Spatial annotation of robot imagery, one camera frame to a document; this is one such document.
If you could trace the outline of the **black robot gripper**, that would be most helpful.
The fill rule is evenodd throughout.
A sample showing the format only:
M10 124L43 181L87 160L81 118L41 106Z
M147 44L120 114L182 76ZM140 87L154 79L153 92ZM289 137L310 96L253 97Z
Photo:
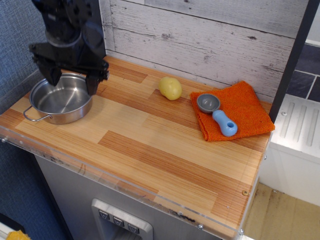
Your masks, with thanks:
M97 56L80 35L71 43L47 41L28 46L39 71L52 86L56 86L62 70L85 74L87 92L97 93L100 80L109 77L109 64Z

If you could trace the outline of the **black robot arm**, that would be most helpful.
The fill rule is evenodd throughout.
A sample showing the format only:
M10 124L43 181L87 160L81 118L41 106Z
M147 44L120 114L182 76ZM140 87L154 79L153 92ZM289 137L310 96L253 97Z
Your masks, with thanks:
M46 80L56 86L62 70L85 75L87 92L95 95L98 85L109 77L103 59L102 29L90 21L98 16L99 4L90 0L34 0L45 25L44 43L29 45L33 61Z

